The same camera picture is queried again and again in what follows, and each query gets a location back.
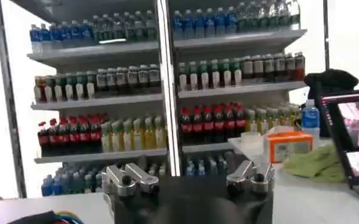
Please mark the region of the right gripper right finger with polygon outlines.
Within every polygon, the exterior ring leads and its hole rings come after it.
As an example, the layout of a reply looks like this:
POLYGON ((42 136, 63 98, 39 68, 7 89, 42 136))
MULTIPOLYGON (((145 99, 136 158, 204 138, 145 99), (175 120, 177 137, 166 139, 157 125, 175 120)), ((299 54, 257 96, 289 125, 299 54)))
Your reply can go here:
POLYGON ((244 160, 238 168, 226 176, 230 195, 249 191, 254 195, 266 195, 274 190, 275 169, 271 163, 244 160))

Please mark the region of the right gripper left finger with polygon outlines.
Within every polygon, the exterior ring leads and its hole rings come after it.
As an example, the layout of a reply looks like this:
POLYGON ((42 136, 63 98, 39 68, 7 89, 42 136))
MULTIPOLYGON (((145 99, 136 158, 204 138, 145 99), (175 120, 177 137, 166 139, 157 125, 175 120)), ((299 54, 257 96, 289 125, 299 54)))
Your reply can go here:
POLYGON ((124 170, 116 165, 106 167, 102 178, 102 189, 106 194, 131 197, 138 189, 144 194, 156 194, 160 190, 158 177, 146 173, 135 163, 128 163, 124 170))

